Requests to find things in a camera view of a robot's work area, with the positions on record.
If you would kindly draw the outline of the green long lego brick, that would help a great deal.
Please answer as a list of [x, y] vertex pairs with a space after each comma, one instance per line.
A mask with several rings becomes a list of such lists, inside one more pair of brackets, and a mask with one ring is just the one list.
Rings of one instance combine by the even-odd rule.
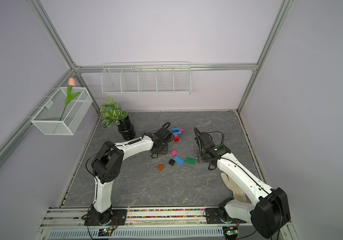
[[190, 164], [190, 165], [195, 165], [196, 160], [194, 158], [186, 157], [185, 158], [185, 163]]

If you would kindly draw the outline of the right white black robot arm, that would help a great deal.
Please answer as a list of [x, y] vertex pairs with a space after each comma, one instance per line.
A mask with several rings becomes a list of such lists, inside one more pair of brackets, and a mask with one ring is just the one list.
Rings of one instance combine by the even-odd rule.
[[210, 171], [219, 169], [225, 173], [250, 200], [248, 203], [235, 198], [222, 201], [216, 212], [219, 220], [225, 224], [236, 220], [251, 223], [265, 239], [279, 234], [281, 227], [291, 220], [287, 194], [258, 179], [224, 143], [215, 144], [210, 133], [200, 132], [198, 128], [194, 128], [194, 133], [199, 160], [209, 163]]

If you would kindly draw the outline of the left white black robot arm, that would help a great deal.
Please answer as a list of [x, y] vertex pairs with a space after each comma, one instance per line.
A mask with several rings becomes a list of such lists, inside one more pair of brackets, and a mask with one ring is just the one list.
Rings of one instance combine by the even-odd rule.
[[174, 135], [166, 122], [155, 133], [144, 133], [141, 137], [121, 143], [105, 142], [95, 154], [90, 166], [95, 180], [94, 201], [91, 212], [104, 224], [111, 219], [111, 193], [113, 181], [120, 173], [122, 162], [142, 152], [150, 152], [152, 159], [165, 155], [168, 143]]

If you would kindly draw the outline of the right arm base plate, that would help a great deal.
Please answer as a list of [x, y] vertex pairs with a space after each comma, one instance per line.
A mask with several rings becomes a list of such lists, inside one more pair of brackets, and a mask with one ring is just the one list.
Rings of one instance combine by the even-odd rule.
[[203, 212], [207, 224], [244, 224], [243, 220], [231, 218], [222, 208], [206, 208]]

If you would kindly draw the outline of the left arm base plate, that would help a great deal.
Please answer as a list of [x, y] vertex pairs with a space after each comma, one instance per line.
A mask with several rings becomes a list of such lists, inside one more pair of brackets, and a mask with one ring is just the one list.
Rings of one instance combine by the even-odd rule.
[[104, 213], [99, 213], [92, 209], [81, 217], [85, 226], [123, 226], [126, 221], [126, 209], [108, 209]]

